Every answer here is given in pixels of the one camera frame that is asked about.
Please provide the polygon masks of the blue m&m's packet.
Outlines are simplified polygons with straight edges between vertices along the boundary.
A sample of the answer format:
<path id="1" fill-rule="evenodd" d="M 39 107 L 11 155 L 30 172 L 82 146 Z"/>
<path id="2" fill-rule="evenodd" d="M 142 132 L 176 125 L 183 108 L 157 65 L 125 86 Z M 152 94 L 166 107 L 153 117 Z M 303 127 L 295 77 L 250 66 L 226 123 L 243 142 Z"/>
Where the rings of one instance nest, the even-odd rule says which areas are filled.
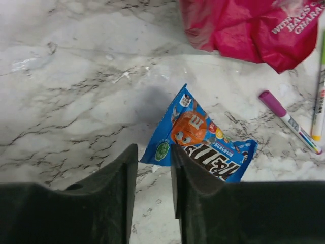
<path id="1" fill-rule="evenodd" d="M 225 182 L 241 180 L 257 149 L 254 140 L 231 141 L 186 86 L 168 106 L 140 161 L 170 166 L 173 144 Z"/>

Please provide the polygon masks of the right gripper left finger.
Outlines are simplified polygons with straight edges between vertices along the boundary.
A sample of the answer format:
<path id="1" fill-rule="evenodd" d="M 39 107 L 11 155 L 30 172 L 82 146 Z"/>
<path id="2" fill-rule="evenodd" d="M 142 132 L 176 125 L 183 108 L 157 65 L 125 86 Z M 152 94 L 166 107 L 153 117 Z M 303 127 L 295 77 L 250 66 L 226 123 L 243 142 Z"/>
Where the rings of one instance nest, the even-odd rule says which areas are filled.
<path id="1" fill-rule="evenodd" d="M 111 163 L 68 186 L 77 215 L 68 243 L 129 243 L 138 170 L 138 146 L 130 144 Z"/>

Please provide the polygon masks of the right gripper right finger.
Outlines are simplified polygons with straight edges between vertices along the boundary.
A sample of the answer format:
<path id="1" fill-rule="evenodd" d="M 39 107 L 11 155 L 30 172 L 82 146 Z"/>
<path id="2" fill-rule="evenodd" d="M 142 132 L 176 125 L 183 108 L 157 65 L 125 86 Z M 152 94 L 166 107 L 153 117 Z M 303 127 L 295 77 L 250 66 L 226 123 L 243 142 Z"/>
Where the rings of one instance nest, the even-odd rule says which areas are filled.
<path id="1" fill-rule="evenodd" d="M 171 176 L 182 243 L 240 242 L 239 210 L 226 183 L 177 145 L 171 149 Z"/>

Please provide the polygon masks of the red crisps bag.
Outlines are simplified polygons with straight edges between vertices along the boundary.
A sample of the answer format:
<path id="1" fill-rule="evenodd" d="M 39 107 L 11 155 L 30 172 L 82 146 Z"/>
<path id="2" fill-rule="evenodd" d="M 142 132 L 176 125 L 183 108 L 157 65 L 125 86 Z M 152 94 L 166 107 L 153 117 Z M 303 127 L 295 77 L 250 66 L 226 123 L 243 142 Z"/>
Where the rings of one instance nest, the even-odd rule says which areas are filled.
<path id="1" fill-rule="evenodd" d="M 294 69 L 316 46 L 324 1 L 179 1 L 184 32 L 200 50 L 277 73 Z"/>

